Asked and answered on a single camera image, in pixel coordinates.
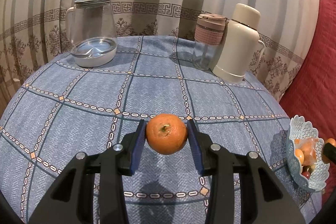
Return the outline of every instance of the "red quilted fabric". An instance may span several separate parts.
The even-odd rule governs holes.
[[[301,69],[280,105],[289,115],[304,116],[323,139],[336,139],[336,0],[320,0],[315,34]],[[336,186],[336,166],[330,164],[325,202]]]

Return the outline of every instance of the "black robotic claw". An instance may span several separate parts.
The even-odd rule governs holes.
[[[29,224],[44,224],[46,219],[48,224],[92,224],[96,173],[100,173],[100,223],[128,224],[122,175],[132,176],[139,165],[145,127],[141,120],[136,132],[103,153],[77,153],[47,190]],[[212,175],[206,224],[234,222],[234,173],[240,176],[242,224],[305,223],[291,196],[256,152],[246,156],[230,153],[198,132],[193,120],[187,128],[196,169],[202,176]],[[274,218],[278,208],[286,214]]]

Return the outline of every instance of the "blue gripper pad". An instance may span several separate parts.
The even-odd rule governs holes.
[[[191,149],[191,153],[193,155],[195,168],[198,171],[200,175],[204,173],[204,166],[202,161],[202,152],[201,148],[198,144],[198,140],[196,137],[196,134],[198,133],[198,130],[194,124],[193,120],[189,120],[187,122],[187,130],[188,130],[188,140],[189,145]]]
[[[132,159],[131,159],[131,166],[130,166],[130,171],[132,174],[135,173],[135,171],[138,169],[139,164],[140,164],[140,159],[141,159],[141,154],[143,151],[143,147],[145,144],[145,130],[146,130],[146,124],[144,120],[141,120],[137,129],[136,133],[137,134],[137,139],[135,141],[135,145],[132,151]]]

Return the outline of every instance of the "greek key pattern border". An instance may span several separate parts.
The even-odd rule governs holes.
[[[145,2],[133,2],[133,1],[114,1],[112,2],[112,9],[114,14],[149,14],[149,15],[161,15],[172,18],[180,18],[187,20],[197,20],[199,14],[209,14],[210,12],[202,10],[194,10],[182,7],[181,5],[174,3],[145,3]],[[41,24],[43,22],[51,22],[54,20],[65,20],[66,10],[60,8],[48,10],[42,14],[34,15],[32,18],[20,21],[11,28],[0,33],[0,41],[16,32],[27,29],[28,27]],[[288,48],[273,41],[266,35],[260,34],[260,39],[265,43],[266,47],[275,50],[276,52],[284,55],[285,57],[293,60],[294,62],[302,65],[303,59],[291,52]]]

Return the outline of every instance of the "tablecloth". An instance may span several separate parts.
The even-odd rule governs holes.
[[[106,65],[80,68],[66,53],[30,76],[0,120],[0,189],[22,220],[77,152],[103,152],[135,131],[140,119],[172,113],[184,122],[193,118],[231,152],[256,151],[308,223],[321,208],[321,194],[301,190],[289,174],[286,113],[252,74],[240,84],[225,82],[193,68],[192,52],[193,42],[176,37],[119,37]],[[145,143],[138,171],[123,177],[130,223],[204,223],[210,181],[198,175],[189,143],[169,156]],[[240,223],[237,174],[232,183]],[[96,176],[95,223],[98,194]],[[282,213],[279,208],[274,217]]]

